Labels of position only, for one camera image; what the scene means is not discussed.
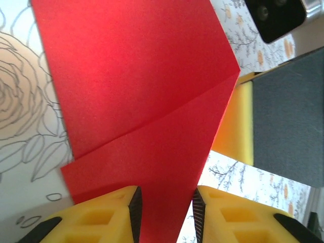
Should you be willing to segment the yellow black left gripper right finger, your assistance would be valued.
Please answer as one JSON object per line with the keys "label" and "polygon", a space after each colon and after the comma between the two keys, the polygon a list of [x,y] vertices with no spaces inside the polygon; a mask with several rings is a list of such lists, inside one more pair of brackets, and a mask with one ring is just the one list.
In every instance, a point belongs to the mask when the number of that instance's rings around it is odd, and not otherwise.
{"label": "yellow black left gripper right finger", "polygon": [[287,212],[208,186],[192,198],[197,242],[321,242]]}

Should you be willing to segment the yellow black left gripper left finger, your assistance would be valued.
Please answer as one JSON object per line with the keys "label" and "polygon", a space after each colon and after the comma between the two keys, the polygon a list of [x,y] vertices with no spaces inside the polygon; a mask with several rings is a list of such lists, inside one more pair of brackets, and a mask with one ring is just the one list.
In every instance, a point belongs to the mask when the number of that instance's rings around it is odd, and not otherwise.
{"label": "yellow black left gripper left finger", "polygon": [[139,242],[142,191],[127,186],[56,212],[20,242]]}

